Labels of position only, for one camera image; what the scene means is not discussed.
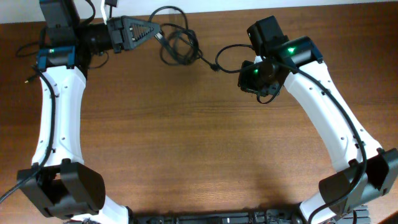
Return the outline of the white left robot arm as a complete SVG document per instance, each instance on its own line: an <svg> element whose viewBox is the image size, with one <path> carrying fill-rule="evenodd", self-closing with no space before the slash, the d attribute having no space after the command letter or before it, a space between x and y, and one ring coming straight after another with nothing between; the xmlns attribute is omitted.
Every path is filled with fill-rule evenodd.
<svg viewBox="0 0 398 224"><path fill-rule="evenodd" d="M47 218L72 223L134 223L132 210L106 195L104 179L85 165L81 102L91 58L132 50L160 34L160 25L130 16L81 20L73 1L41 1L47 23L33 67L42 85L39 141L16 188Z"/></svg>

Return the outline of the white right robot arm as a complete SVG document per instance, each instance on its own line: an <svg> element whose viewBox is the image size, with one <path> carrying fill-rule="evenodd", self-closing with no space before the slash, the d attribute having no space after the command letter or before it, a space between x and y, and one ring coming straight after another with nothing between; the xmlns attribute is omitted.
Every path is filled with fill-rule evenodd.
<svg viewBox="0 0 398 224"><path fill-rule="evenodd" d="M286 89L301 105L323 140L335 173L318 192L291 212L269 211L288 223L359 222L363 204L389 193L397 178L397 150L385 151L357 120L340 95L323 55L303 36L290 40L273 16L247 30L256 57L244 61L238 85L270 103Z"/></svg>

